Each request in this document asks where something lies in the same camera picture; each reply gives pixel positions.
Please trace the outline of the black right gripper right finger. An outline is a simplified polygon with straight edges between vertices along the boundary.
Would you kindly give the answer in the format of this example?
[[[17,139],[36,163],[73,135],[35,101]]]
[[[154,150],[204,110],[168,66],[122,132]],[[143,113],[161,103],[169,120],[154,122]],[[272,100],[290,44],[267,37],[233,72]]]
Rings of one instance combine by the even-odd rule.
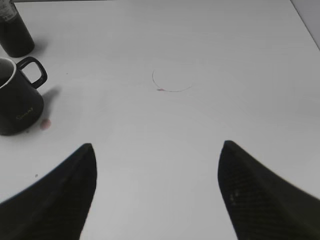
[[[237,239],[320,238],[320,200],[275,174],[232,140],[223,143],[217,180]]]

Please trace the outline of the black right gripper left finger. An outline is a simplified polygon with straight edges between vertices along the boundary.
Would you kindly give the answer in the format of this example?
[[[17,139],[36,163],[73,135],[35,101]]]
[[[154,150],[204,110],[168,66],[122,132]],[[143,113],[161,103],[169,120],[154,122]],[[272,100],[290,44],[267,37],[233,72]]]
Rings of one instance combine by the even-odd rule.
[[[85,143],[47,175],[0,204],[2,240],[78,240],[97,186],[97,161]]]

